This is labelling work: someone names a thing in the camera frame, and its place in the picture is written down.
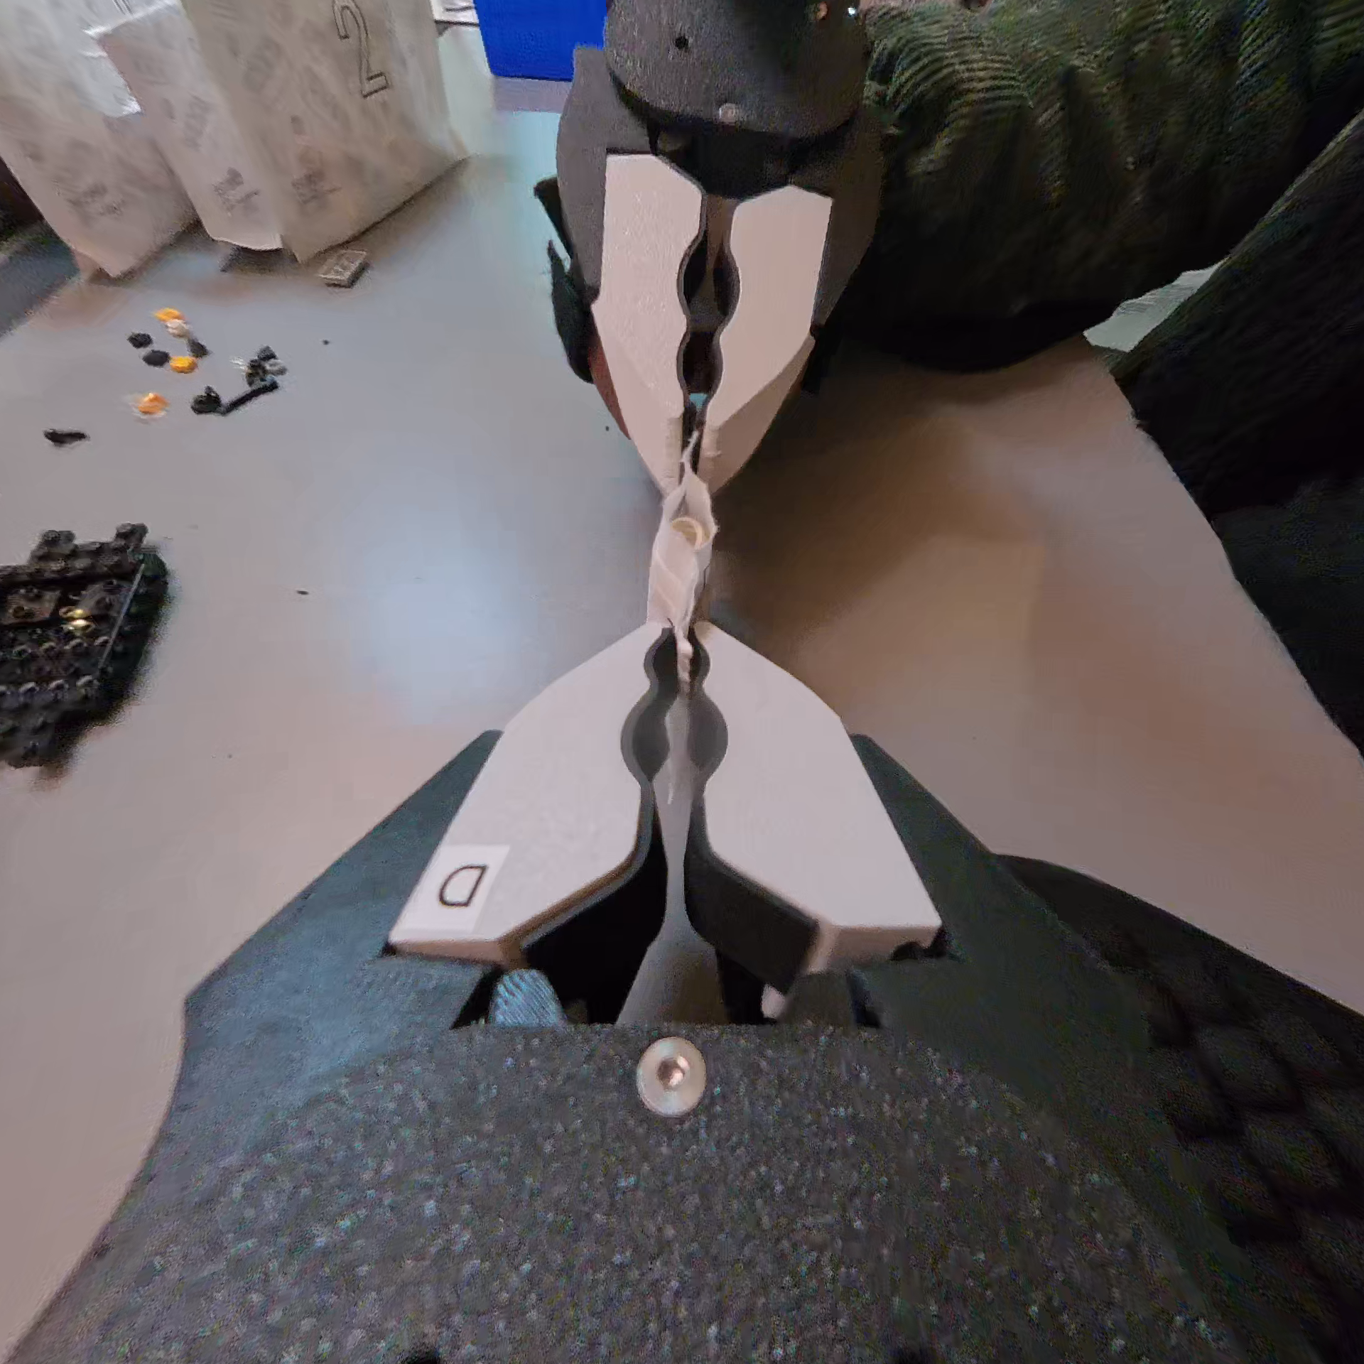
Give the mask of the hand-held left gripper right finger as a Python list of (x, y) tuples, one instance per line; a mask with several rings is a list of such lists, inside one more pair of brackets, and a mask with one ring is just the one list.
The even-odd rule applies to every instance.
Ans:
[(802, 975), (936, 946), (942, 913), (817, 690), (702, 623), (688, 721), (684, 911), (727, 975), (793, 992)]

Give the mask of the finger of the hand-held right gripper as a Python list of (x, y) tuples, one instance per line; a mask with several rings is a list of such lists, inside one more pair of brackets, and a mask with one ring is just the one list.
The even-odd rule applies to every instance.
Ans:
[(702, 215), (702, 188), (671, 161), (607, 154), (592, 320), (621, 425), (660, 495), (683, 469), (683, 350), (691, 329), (683, 277), (702, 237)]
[(717, 495), (766, 439), (812, 350), (827, 195), (751, 195), (730, 216), (735, 299), (717, 332), (696, 475)]

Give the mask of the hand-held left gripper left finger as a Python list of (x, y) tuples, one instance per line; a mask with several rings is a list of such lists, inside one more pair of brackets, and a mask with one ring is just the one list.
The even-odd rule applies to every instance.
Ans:
[(654, 777), (671, 630), (641, 624), (537, 694), (477, 771), (388, 946), (502, 972), (620, 1016), (668, 913)]

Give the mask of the small white paper bag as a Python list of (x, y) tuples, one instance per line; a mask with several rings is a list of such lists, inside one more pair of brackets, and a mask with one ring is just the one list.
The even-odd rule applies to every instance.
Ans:
[(680, 475), (660, 496), (660, 518), (653, 539), (647, 618), (660, 624), (677, 645), (672, 685), (677, 700), (663, 718), (668, 757), (654, 779), (663, 806), (691, 794), (691, 690), (693, 690), (693, 623), (702, 606), (711, 541), (717, 520), (711, 492), (699, 475), (702, 429), (696, 425), (683, 445)]

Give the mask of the person's right forearm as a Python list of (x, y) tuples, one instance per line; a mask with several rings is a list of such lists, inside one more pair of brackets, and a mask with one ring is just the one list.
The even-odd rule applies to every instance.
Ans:
[(1032, 356), (1217, 265), (1360, 113), (1354, 0), (870, 2), (881, 195), (849, 343)]

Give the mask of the grey desk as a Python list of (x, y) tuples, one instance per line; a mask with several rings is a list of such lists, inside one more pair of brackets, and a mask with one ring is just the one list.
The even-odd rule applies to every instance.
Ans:
[[(557, 94), (437, 37), (470, 158), (328, 289), (185, 235), (2, 335), (2, 562), (145, 520), (172, 600), (129, 709), (2, 771), (2, 1355), (172, 1096), (182, 1004), (468, 740), (642, 618), (654, 492), (547, 302)], [(179, 305), (231, 417), (123, 399)], [(724, 624), (989, 847), (1360, 1008), (1360, 757), (1088, 335), (986, 375), (843, 349), (720, 495)]]

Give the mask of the blue plastic bin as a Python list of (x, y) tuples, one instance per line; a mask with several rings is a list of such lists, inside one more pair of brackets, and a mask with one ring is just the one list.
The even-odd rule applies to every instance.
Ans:
[(604, 45), (604, 0), (477, 0), (493, 76), (571, 81), (575, 51)]

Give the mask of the group of small toy pieces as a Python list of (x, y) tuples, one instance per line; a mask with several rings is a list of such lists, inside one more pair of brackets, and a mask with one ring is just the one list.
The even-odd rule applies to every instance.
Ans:
[(202, 343), (200, 329), (179, 305), (157, 305), (152, 313), (154, 329), (129, 329), (124, 343), (157, 381), (123, 399), (129, 414), (141, 422), (163, 419), (172, 408), (187, 408), (196, 417), (231, 417), (251, 401), (280, 390), (288, 365), (280, 350), (258, 344), (243, 356), (228, 359), (228, 378), (213, 383), (209, 359), (213, 350)]

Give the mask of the black toy chassis plate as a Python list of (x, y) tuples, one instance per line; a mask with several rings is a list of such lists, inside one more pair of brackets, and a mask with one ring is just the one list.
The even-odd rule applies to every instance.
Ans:
[(44, 529), (0, 567), (0, 763), (53, 767), (138, 685), (166, 600), (145, 523), (103, 539)]

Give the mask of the person's green sweater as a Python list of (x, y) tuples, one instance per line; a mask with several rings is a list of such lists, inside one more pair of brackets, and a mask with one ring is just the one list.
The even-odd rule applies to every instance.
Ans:
[(1116, 365), (1308, 687), (1364, 743), (1364, 116)]

